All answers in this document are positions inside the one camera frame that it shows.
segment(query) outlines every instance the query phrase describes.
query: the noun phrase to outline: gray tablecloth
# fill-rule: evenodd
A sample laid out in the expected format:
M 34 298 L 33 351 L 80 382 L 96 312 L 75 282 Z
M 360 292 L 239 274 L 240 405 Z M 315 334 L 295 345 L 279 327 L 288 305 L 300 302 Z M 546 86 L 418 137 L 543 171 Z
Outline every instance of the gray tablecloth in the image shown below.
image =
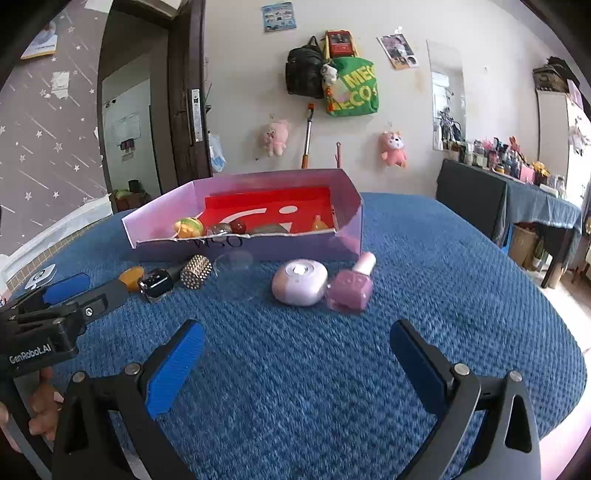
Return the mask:
M 561 259 L 563 265 L 573 257 L 581 237 L 582 213 L 577 206 L 535 185 L 456 161 L 443 160 L 437 179 L 437 200 L 479 228 L 497 245 L 503 242 L 513 223 L 539 223 L 574 230 L 567 254 Z

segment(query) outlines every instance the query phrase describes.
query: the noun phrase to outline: blue textured tablecloth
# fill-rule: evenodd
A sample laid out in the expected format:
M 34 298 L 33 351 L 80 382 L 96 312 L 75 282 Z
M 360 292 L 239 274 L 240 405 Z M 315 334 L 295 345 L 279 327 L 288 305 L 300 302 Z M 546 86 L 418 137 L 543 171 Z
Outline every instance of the blue textured tablecloth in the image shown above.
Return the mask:
M 195 318 L 207 332 L 206 353 L 158 421 L 197 478 L 394 478 L 434 425 L 389 348 L 392 322 L 405 317 L 451 362 L 496 377 L 522 372 L 546 435 L 586 383 L 581 352 L 550 303 L 490 240 L 437 201 L 363 198 L 363 248 L 378 259 L 363 315 L 283 306 L 270 289 L 278 264 L 254 265 L 242 286 L 232 279 L 243 289 L 232 295 L 255 294 L 246 303 L 223 300 L 214 277 L 199 291 L 177 287 L 157 304 L 130 297 L 79 338 L 79 355 L 55 367 L 57 385 L 65 389 L 78 369 L 106 375 L 141 362 Z M 134 265 L 121 216 L 49 260 L 56 280 L 83 271 L 97 286 Z M 341 266 L 328 265 L 329 272 Z

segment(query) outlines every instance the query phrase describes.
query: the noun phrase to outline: red tray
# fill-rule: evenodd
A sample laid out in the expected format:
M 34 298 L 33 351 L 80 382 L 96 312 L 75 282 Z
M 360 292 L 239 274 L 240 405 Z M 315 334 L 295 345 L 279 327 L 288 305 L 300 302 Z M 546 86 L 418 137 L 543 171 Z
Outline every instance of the red tray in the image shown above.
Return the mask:
M 247 229 L 280 223 L 289 233 L 303 233 L 312 230 L 316 215 L 334 228 L 332 212 L 328 187 L 299 187 L 212 195 L 199 220 L 207 227 L 241 218 Z

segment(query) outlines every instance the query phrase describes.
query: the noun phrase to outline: floor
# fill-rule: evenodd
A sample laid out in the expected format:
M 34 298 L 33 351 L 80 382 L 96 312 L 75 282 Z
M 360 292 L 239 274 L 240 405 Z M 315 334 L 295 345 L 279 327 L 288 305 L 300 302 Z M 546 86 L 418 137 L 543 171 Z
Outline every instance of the floor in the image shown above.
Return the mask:
M 544 274 L 527 271 L 540 287 Z M 556 288 L 541 289 L 573 334 L 584 355 L 591 355 L 591 286 L 584 278 L 574 284 L 572 272 L 566 272 Z

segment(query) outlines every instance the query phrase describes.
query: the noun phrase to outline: pink plush toy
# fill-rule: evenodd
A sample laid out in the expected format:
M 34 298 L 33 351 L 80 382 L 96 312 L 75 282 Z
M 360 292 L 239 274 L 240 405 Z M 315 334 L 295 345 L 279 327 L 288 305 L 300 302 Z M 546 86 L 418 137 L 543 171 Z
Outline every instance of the pink plush toy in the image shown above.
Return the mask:
M 269 125 L 263 136 L 263 142 L 270 157 L 274 154 L 278 157 L 283 155 L 283 150 L 287 146 L 285 143 L 290 133 L 289 127 L 290 124 L 287 123 L 287 120 L 279 120 Z
M 400 132 L 384 132 L 380 136 L 380 140 L 382 142 L 382 160 L 390 167 L 398 165 L 406 168 L 407 156 Z

